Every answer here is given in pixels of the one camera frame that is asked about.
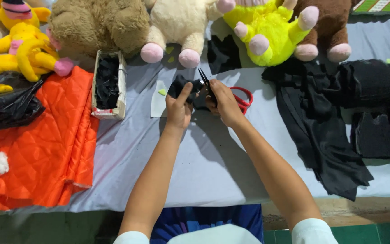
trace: dark brown plush toy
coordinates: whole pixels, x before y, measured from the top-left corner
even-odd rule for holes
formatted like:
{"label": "dark brown plush toy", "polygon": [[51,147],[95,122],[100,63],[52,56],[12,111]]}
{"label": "dark brown plush toy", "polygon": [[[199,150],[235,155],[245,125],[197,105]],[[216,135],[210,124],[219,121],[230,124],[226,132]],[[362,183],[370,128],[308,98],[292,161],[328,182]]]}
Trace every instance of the dark brown plush toy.
{"label": "dark brown plush toy", "polygon": [[98,50],[139,52],[149,33],[142,0],[58,0],[52,5],[47,35],[57,48],[96,57]]}
{"label": "dark brown plush toy", "polygon": [[299,0],[294,8],[294,15],[308,6],[316,6],[320,10],[317,25],[296,47],[294,55],[302,61],[310,61],[317,57],[317,44],[327,49],[328,59],[338,63],[346,60],[351,54],[348,44],[346,24],[350,9],[359,0]]}

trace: orange quilted fabric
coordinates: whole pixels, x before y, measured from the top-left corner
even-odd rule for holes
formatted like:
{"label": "orange quilted fabric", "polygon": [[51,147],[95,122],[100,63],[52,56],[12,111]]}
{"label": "orange quilted fabric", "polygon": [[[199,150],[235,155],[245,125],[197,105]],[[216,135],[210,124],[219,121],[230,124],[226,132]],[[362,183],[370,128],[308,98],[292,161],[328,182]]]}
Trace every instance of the orange quilted fabric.
{"label": "orange quilted fabric", "polygon": [[89,188],[99,120],[91,117],[93,74],[53,74],[37,92],[46,107],[30,125],[0,130],[9,171],[0,175],[0,210],[68,204]]}

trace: neon yellow plush toy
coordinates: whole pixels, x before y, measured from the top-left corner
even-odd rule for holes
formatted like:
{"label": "neon yellow plush toy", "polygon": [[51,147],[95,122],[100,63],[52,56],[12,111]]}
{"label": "neon yellow plush toy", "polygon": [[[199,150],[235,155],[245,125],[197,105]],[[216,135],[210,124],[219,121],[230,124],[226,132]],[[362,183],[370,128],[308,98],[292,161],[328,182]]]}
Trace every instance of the neon yellow plush toy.
{"label": "neon yellow plush toy", "polygon": [[254,64],[281,64],[316,25],[315,6],[307,7],[289,23],[296,3],[297,0],[236,0],[234,10],[224,14],[225,22],[245,43]]}
{"label": "neon yellow plush toy", "polygon": [[[0,0],[0,21],[10,30],[8,36],[0,39],[0,73],[16,71],[31,82],[39,80],[40,75],[54,70],[60,76],[68,75],[73,62],[60,59],[51,46],[49,38],[39,27],[51,14],[47,8],[31,8],[22,0]],[[0,84],[0,92],[13,88]]]}

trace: cream plush toy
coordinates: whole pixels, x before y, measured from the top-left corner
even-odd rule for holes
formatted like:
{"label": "cream plush toy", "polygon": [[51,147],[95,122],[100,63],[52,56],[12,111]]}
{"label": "cream plush toy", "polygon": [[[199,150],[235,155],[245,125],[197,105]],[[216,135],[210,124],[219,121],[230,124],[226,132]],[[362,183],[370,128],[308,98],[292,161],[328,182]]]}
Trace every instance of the cream plush toy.
{"label": "cream plush toy", "polygon": [[180,63],[195,68],[204,47],[209,20],[217,20],[234,9],[235,0],[144,0],[151,8],[150,31],[141,58],[156,63],[163,58],[167,43],[181,44]]}

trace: plush toy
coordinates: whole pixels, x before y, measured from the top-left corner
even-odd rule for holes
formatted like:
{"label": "plush toy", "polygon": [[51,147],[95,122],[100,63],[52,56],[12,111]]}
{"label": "plush toy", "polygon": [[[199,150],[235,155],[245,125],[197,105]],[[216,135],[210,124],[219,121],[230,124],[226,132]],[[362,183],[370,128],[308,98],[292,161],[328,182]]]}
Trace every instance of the plush toy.
{"label": "plush toy", "polygon": [[145,44],[148,20],[142,0],[58,0],[47,34],[57,49],[92,58],[98,50],[121,50],[128,58]]}
{"label": "plush toy", "polygon": [[236,8],[224,15],[227,24],[245,43],[254,64],[275,66],[287,60],[296,45],[314,27],[318,8],[309,6],[289,23],[297,0],[236,0]]}
{"label": "plush toy", "polygon": [[156,63],[163,58],[166,44],[181,44],[180,63],[186,68],[199,64],[204,33],[209,20],[217,20],[234,9],[235,0],[144,0],[151,8],[150,32],[141,58]]}
{"label": "plush toy", "polygon": [[[46,22],[49,14],[49,9],[31,8],[22,0],[0,0],[0,21],[10,30],[8,36],[0,39],[0,54],[8,53],[0,55],[0,73],[20,72],[31,82],[51,70],[60,76],[70,73],[72,61],[60,59],[47,45],[48,37],[39,29],[40,21]],[[12,90],[11,86],[0,84],[0,92]]]}
{"label": "plush toy", "polygon": [[307,6],[317,6],[320,16],[317,25],[297,46],[294,55],[302,61],[310,61],[317,57],[317,44],[327,49],[327,57],[332,62],[342,62],[351,54],[348,44],[346,24],[350,9],[359,0],[299,0],[295,14],[299,14]]}

